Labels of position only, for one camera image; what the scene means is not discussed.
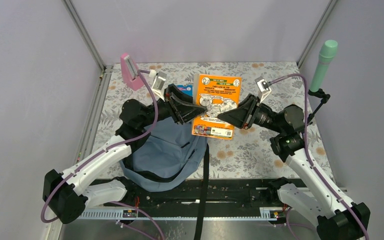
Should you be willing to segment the orange book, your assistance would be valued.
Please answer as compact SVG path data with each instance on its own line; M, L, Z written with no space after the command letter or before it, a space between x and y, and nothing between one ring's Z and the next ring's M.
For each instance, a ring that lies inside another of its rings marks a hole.
M223 140L233 138L235 127L218 119L218 115L238 107L241 84L239 76L194 75L193 103L206 110L192 120L193 135Z

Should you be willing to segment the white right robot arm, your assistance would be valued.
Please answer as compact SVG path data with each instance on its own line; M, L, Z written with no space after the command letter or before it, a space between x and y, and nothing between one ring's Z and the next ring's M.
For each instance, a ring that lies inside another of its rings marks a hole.
M355 203L313 159L308 149L305 114L306 110L295 104L274 112L249 94L237 108L217 117L239 129L258 125L278 133L270 138L272 151L298 174L312 196L282 177L266 193L271 205L284 203L292 207L314 225L322 240L369 239L369 208L363 202Z

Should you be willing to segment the blue student backpack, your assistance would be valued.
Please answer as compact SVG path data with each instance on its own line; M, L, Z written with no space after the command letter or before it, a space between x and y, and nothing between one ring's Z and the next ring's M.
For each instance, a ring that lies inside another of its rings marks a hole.
M120 161L123 175L148 192L165 192L179 186L203 163L194 239L202 234L209 185L210 148L206 137L192 134L192 125L171 118L157 122L149 138L132 155Z

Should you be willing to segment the blue round package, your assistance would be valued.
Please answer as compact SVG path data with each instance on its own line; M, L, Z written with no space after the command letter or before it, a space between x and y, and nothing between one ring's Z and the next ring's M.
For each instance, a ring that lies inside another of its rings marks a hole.
M176 84L175 85L182 93L188 95L188 96L193 96L193 85L181 85L181 84Z

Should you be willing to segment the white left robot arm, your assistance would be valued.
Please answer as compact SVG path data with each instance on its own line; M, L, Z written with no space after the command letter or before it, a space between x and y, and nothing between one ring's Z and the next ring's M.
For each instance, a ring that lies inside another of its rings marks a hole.
M42 198L45 202L40 214L44 223L60 220L68 224L76 220L95 201L97 205L119 201L128 206L135 200L135 192L121 183L115 187L99 184L90 190L90 184L107 168L129 157L140 149L157 122L172 118L176 124L186 124L203 114L207 108L194 103L193 97L170 84L159 100L144 105L128 99L122 105L122 125L97 151L62 172L55 169L44 177Z

